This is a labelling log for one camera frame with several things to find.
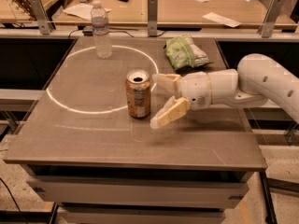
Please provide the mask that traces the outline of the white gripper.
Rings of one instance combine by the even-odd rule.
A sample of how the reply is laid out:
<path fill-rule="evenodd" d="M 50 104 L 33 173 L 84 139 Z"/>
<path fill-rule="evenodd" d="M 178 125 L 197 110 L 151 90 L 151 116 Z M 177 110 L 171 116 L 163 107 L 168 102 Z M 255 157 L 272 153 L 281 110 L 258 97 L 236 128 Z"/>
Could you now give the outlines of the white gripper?
<path fill-rule="evenodd" d="M 217 72 L 197 72 L 181 78 L 178 74 L 153 74 L 152 80 L 172 96 L 150 120 L 152 129 L 159 129 L 184 117 L 191 110 L 229 104 L 238 90 L 238 73 L 234 69 Z"/>

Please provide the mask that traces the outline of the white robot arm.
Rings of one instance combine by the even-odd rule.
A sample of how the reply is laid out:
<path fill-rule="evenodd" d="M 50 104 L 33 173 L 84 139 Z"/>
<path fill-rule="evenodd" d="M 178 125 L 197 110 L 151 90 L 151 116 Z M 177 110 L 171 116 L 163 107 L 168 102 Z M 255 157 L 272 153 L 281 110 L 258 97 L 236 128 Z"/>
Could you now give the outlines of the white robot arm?
<path fill-rule="evenodd" d="M 152 79 L 172 93 L 150 120 L 153 129 L 184 117 L 190 110 L 207 109 L 217 104 L 257 107 L 267 101 L 274 102 L 299 122 L 299 78 L 262 54 L 243 57 L 236 69 L 197 72 L 184 77 L 155 74 Z"/>

